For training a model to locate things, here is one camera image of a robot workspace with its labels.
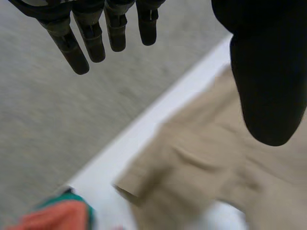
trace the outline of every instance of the orange fabric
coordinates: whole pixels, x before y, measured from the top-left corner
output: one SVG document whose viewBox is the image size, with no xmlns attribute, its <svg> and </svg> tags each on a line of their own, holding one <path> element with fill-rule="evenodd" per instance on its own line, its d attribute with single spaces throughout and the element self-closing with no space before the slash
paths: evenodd
<svg viewBox="0 0 307 230">
<path fill-rule="evenodd" d="M 87 205 L 69 200 L 26 215 L 20 224 L 7 230 L 85 230 L 87 218 Z"/>
</svg>

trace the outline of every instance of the black finger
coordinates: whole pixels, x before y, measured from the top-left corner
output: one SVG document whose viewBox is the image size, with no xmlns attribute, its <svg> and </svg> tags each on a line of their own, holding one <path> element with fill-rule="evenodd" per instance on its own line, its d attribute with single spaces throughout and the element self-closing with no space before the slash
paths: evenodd
<svg viewBox="0 0 307 230">
<path fill-rule="evenodd" d="M 146 46 L 153 45 L 156 42 L 158 8 L 164 2 L 165 0 L 136 0 L 141 40 Z"/>
<path fill-rule="evenodd" d="M 85 47 L 93 62 L 101 62 L 106 58 L 99 25 L 104 4 L 104 0 L 77 1 L 72 8 Z"/>
<path fill-rule="evenodd" d="M 126 47 L 127 18 L 125 13 L 134 2 L 135 0 L 106 0 L 106 26 L 111 48 L 115 52 L 120 52 Z"/>
<path fill-rule="evenodd" d="M 54 22 L 39 22 L 47 29 L 71 68 L 80 75 L 87 73 L 89 71 L 89 65 L 71 31 L 70 18 L 68 17 Z"/>
</svg>

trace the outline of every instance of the folded cloth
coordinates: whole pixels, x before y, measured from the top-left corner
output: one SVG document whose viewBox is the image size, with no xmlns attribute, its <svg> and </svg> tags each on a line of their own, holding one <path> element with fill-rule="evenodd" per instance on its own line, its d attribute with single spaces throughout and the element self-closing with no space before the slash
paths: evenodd
<svg viewBox="0 0 307 230">
<path fill-rule="evenodd" d="M 71 192 L 49 199 L 7 230 L 91 230 L 93 210 Z"/>
<path fill-rule="evenodd" d="M 118 178 L 141 230 L 179 230 L 214 200 L 245 213 L 251 230 L 307 226 L 307 121 L 281 147 L 246 129 L 230 68 L 162 125 Z"/>
</svg>

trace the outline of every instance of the khaki fabric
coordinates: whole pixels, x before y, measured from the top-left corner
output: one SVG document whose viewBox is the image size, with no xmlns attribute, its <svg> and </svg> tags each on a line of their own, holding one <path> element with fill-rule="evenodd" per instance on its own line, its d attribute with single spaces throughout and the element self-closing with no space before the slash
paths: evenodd
<svg viewBox="0 0 307 230">
<path fill-rule="evenodd" d="M 307 122 L 270 147 L 247 131 L 230 68 L 162 125 L 115 184 L 141 230 L 179 230 L 214 200 L 250 230 L 307 229 Z"/>
</svg>

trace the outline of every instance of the robotic hand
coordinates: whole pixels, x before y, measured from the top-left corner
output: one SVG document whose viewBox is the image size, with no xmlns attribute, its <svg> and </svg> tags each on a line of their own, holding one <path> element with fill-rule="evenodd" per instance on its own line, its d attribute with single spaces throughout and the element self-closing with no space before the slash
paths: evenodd
<svg viewBox="0 0 307 230">
<path fill-rule="evenodd" d="M 125 13 L 135 0 L 9 0 L 37 18 L 78 74 L 88 63 L 70 29 L 70 12 L 93 62 L 105 58 L 99 17 L 105 11 L 111 47 L 125 48 Z M 144 45 L 156 40 L 157 9 L 165 0 L 136 0 Z M 307 105 L 307 1 L 212 0 L 216 18 L 234 36 L 231 65 L 250 133 L 271 146 L 286 143 Z"/>
<path fill-rule="evenodd" d="M 77 74 L 89 71 L 88 62 L 70 28 L 72 11 L 85 47 L 93 62 L 105 59 L 99 18 L 105 13 L 111 48 L 120 52 L 126 47 L 125 13 L 135 0 L 9 0 L 21 12 L 36 18 L 48 31 L 71 68 Z M 144 45 L 156 41 L 158 8 L 165 0 L 136 0 L 139 29 Z"/>
</svg>

